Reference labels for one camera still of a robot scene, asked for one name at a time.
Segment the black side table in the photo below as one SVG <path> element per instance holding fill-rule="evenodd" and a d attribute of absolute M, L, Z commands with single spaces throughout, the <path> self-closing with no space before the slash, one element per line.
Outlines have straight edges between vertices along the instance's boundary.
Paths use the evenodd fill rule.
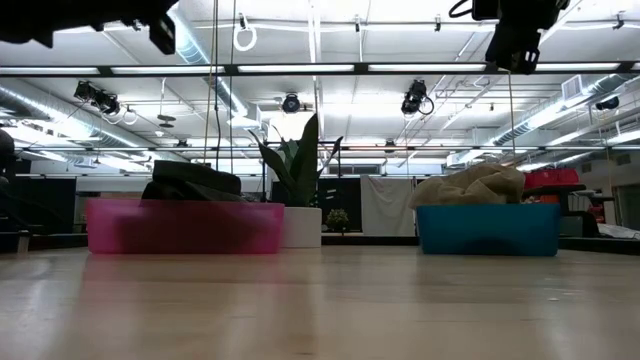
<path fill-rule="evenodd" d="M 595 217 L 586 211 L 569 209 L 569 195 L 576 191 L 583 191 L 586 186 L 553 185 L 525 189 L 522 199 L 537 197 L 541 203 L 557 203 L 561 213 L 561 235 L 575 238 L 597 238 L 600 236 Z"/>

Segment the black rig frame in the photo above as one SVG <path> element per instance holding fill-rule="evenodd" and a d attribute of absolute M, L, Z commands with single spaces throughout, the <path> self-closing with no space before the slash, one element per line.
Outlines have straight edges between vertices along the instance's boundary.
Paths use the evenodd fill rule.
<path fill-rule="evenodd" d="M 313 63 L 136 66 L 0 66 L 0 77 L 198 77 L 235 76 L 365 76 L 365 75 L 502 75 L 485 63 Z"/>

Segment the pink plastic bin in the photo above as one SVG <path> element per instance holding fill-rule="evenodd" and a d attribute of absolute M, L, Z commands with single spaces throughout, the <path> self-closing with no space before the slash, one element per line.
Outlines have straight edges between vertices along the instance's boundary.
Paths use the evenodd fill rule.
<path fill-rule="evenodd" d="M 94 254 L 275 254 L 282 204 L 93 198 L 86 205 Z"/>

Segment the small green plant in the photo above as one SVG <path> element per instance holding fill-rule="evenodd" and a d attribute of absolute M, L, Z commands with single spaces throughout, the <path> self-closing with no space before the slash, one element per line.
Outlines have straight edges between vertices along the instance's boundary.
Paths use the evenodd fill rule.
<path fill-rule="evenodd" d="M 331 232 L 345 233 L 349 229 L 348 213 L 342 209 L 331 209 L 326 217 L 326 226 Z"/>

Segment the snake plant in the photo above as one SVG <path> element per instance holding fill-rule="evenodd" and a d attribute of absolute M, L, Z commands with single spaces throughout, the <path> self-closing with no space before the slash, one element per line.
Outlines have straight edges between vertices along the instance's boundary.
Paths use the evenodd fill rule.
<path fill-rule="evenodd" d="M 262 160 L 274 171 L 287 191 L 286 206 L 309 207 L 317 191 L 317 183 L 324 168 L 341 149 L 343 137 L 334 143 L 322 167 L 318 167 L 319 120 L 313 114 L 307 121 L 302 136 L 297 141 L 281 139 L 280 150 L 284 157 L 269 148 L 265 142 L 249 131 L 257 142 Z"/>

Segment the dark grey cap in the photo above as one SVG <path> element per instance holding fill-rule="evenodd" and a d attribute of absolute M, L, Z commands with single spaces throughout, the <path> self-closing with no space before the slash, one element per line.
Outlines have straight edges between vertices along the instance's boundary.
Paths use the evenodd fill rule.
<path fill-rule="evenodd" d="M 202 164 L 156 160 L 152 179 L 190 183 L 232 195 L 241 195 L 241 180 L 238 176 Z"/>
<path fill-rule="evenodd" d="M 245 202 L 245 199 L 239 195 L 190 182 L 160 182 L 155 180 L 146 185 L 141 198 L 151 200 Z"/>

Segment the black far frame beam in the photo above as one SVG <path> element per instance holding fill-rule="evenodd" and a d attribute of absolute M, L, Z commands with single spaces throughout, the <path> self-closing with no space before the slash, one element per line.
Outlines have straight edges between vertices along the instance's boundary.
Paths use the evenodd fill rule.
<path fill-rule="evenodd" d="M 340 147 L 342 151 L 604 151 L 606 149 L 614 151 L 640 151 L 640 145 L 614 145 L 614 146 L 344 146 Z M 46 147 L 46 146 L 28 146 L 16 147 L 16 151 L 49 151 L 49 152 L 204 152 L 207 151 L 257 151 L 257 146 L 250 147 Z"/>

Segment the red storage crates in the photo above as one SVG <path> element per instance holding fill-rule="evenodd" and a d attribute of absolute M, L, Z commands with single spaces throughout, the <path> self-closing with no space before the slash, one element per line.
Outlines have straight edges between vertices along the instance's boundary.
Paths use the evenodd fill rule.
<path fill-rule="evenodd" d="M 523 198 L 560 203 L 575 191 L 585 190 L 575 169 L 541 169 L 525 174 Z"/>

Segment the blue plastic bin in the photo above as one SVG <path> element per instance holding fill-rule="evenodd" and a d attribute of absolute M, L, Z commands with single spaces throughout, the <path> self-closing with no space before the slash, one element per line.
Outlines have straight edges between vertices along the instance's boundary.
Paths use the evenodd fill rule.
<path fill-rule="evenodd" d="M 416 210 L 429 255 L 552 257 L 559 246 L 557 204 L 429 205 Z"/>

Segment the white plant pot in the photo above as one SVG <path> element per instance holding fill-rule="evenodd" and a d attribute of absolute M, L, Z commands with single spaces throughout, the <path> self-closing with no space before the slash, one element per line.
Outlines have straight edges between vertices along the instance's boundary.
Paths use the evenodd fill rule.
<path fill-rule="evenodd" d="M 281 246 L 319 248 L 322 241 L 322 210 L 313 207 L 286 207 Z"/>

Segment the white hanging cloth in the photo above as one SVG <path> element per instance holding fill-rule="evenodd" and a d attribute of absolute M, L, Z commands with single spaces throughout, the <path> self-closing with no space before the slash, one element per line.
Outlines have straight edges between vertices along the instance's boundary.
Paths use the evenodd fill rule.
<path fill-rule="evenodd" d="M 409 208 L 412 183 L 408 178 L 362 176 L 361 218 L 365 236 L 410 237 L 415 233 Z"/>

